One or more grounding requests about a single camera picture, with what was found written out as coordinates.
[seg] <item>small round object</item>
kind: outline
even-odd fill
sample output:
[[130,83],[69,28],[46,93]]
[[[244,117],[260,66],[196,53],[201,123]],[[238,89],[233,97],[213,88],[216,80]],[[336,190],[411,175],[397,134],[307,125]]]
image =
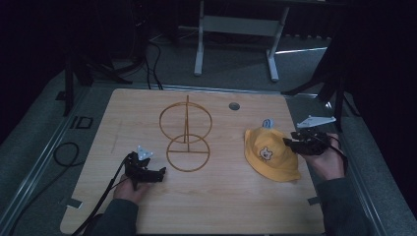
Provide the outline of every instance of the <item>small round object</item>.
[[229,108],[230,108],[230,110],[239,110],[240,109],[240,105],[237,102],[230,102]]

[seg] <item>wire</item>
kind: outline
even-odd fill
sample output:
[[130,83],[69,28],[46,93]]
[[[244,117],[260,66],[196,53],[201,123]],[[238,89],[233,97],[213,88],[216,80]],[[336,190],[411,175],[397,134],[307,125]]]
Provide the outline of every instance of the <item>wire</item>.
[[[59,148],[61,148],[61,147],[63,147],[63,146],[67,146],[67,145],[71,145],[71,146],[73,146],[73,147],[75,147],[76,148],[76,153],[75,153],[75,155],[74,155],[74,157],[73,157],[73,159],[71,160],[71,162],[69,163],[69,164],[65,164],[65,163],[62,163],[61,161],[59,161],[58,160],[58,157],[57,157],[57,155],[56,155],[56,153],[57,153],[57,151],[58,151],[58,149]],[[75,167],[75,166],[79,166],[79,165],[82,165],[82,164],[84,164],[85,162],[84,161],[80,161],[80,162],[78,162],[78,163],[75,163],[75,161],[77,160],[77,158],[78,158],[78,156],[79,156],[79,154],[80,154],[80,148],[78,147],[78,145],[77,144],[75,144],[75,143],[72,143],[72,142],[67,142],[67,143],[63,143],[63,144],[61,144],[61,145],[59,145],[59,146],[57,146],[56,148],[55,148],[55,151],[53,151],[53,158],[54,158],[54,160],[57,162],[57,164],[58,165],[60,165],[60,166],[64,166],[65,167],[65,169],[64,170],[62,170],[52,181],[50,181],[45,187],[43,187],[43,189],[41,189],[40,191],[39,191],[39,193],[37,193],[37,195],[35,195],[29,202],[28,202],[28,204],[24,207],[24,209],[22,209],[22,211],[21,211],[21,213],[19,214],[19,216],[17,217],[17,219],[15,220],[15,223],[13,224],[13,227],[12,227],[12,229],[10,230],[10,233],[9,233],[9,235],[13,235],[13,233],[15,232],[15,228],[16,228],[16,226],[18,225],[18,223],[19,223],[19,221],[20,221],[20,219],[22,218],[22,216],[24,215],[24,213],[29,209],[29,207],[52,185],[52,184],[54,184],[55,183],[55,181],[57,181],[59,178],[61,178],[62,177],[62,175],[64,175],[65,174],[65,172],[69,169],[69,168],[71,168],[71,167]]]
[[95,205],[95,208],[92,210],[89,217],[87,217],[87,219],[84,221],[84,223],[72,234],[72,236],[79,235],[81,233],[81,231],[83,231],[83,229],[86,228],[87,225],[93,220],[95,214],[98,212],[98,210],[100,209],[104,200],[107,198],[108,193],[110,192],[110,190],[112,190],[115,187],[115,186],[113,186],[113,184],[116,181],[116,178],[119,175],[120,170],[122,169],[123,165],[125,164],[125,161],[126,161],[126,157],[123,159],[122,163],[120,164],[119,168],[117,169],[116,173],[114,174],[113,179],[111,179],[110,182],[108,183],[108,186],[107,186],[106,190],[104,191],[103,195],[99,199],[98,203]]
[[[340,155],[340,157],[341,157],[341,159],[343,161],[343,171],[346,174],[347,173],[347,167],[348,167],[348,164],[349,164],[349,161],[348,161],[347,156],[345,154],[343,154],[343,152],[341,152],[338,148],[333,147],[332,145],[329,145],[327,142],[325,142],[325,141],[317,138],[316,136],[311,135],[310,137],[318,140],[322,144],[325,144],[326,146],[328,146],[328,148],[333,149],[334,151],[336,151]],[[337,138],[332,137],[332,136],[328,136],[328,137],[330,137],[332,139],[335,139],[338,142],[339,148],[341,148],[340,140],[338,140]]]
[[159,81],[159,79],[158,79],[158,77],[157,77],[157,75],[156,75],[156,65],[157,65],[157,62],[159,61],[160,54],[161,54],[161,50],[160,50],[160,47],[159,47],[158,45],[156,45],[155,43],[153,43],[153,42],[149,41],[149,44],[150,44],[150,45],[152,45],[152,46],[154,46],[154,47],[156,47],[156,49],[158,50],[158,53],[157,53],[157,56],[156,56],[155,62],[153,63],[153,68],[152,68],[152,69],[151,69],[151,68],[150,68],[150,66],[149,66],[149,61],[148,61],[148,58],[147,58],[147,57],[145,57],[145,63],[146,63],[146,65],[147,65],[147,82],[148,82],[148,89],[151,89],[151,87],[150,87],[150,73],[152,73],[153,78],[155,79],[156,84],[157,84],[157,86],[158,86],[159,90],[163,90],[162,83]]

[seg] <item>yellow hat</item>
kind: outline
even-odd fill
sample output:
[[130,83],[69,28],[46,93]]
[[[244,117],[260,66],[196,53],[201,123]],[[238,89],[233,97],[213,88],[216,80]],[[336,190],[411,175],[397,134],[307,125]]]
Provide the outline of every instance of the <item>yellow hat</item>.
[[278,182],[300,179],[298,157],[284,144],[284,134],[276,129],[258,128],[245,132],[245,156],[252,167]]

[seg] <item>hat logo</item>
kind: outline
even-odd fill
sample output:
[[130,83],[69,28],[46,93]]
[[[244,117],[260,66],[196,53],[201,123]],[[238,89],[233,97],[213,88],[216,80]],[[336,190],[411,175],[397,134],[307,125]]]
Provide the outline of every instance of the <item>hat logo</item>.
[[260,151],[260,156],[264,159],[264,160],[270,160],[270,158],[272,157],[272,151],[268,150],[268,147],[264,147],[263,149],[261,149]]

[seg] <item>wire frame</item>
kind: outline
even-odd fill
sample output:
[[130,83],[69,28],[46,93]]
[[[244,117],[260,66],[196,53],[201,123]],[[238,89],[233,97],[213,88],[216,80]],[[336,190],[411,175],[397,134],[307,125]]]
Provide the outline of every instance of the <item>wire frame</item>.
[[[178,106],[185,106],[184,132],[183,132],[183,134],[181,134],[177,137],[171,137],[162,128],[162,117],[163,117],[163,115],[165,114],[166,111],[168,111],[169,109],[171,109],[173,107],[178,107]],[[201,109],[208,115],[208,118],[209,118],[208,131],[206,133],[204,133],[202,136],[195,135],[195,134],[190,134],[190,126],[189,126],[189,107],[190,106]],[[168,159],[168,162],[171,164],[172,167],[174,167],[175,169],[177,169],[179,171],[183,171],[183,172],[193,172],[193,171],[196,171],[196,170],[199,170],[199,169],[203,168],[208,163],[209,155],[210,155],[210,149],[209,149],[209,144],[205,141],[205,137],[211,131],[212,118],[211,118],[211,115],[209,114],[209,112],[204,107],[200,106],[197,103],[190,102],[189,95],[187,95],[187,101],[173,103],[173,104],[169,105],[168,107],[166,107],[160,113],[160,115],[159,115],[159,128],[160,128],[161,132],[165,135],[165,137],[168,138],[171,141],[169,143],[167,149],[166,149],[166,158]],[[193,140],[193,141],[190,141],[190,137],[194,137],[196,139]],[[196,143],[196,142],[203,142],[206,145],[207,150],[191,150],[190,144],[193,144],[193,143]],[[187,145],[187,149],[186,150],[171,149],[171,146],[172,146],[173,143],[185,144],[185,145]],[[195,154],[197,154],[197,153],[201,154],[202,153],[202,154],[206,154],[207,158],[202,165],[200,165],[196,168],[185,169],[185,168],[181,168],[181,167],[179,167],[179,166],[177,166],[173,163],[173,161],[171,160],[171,157],[170,157],[170,153],[195,153]]]

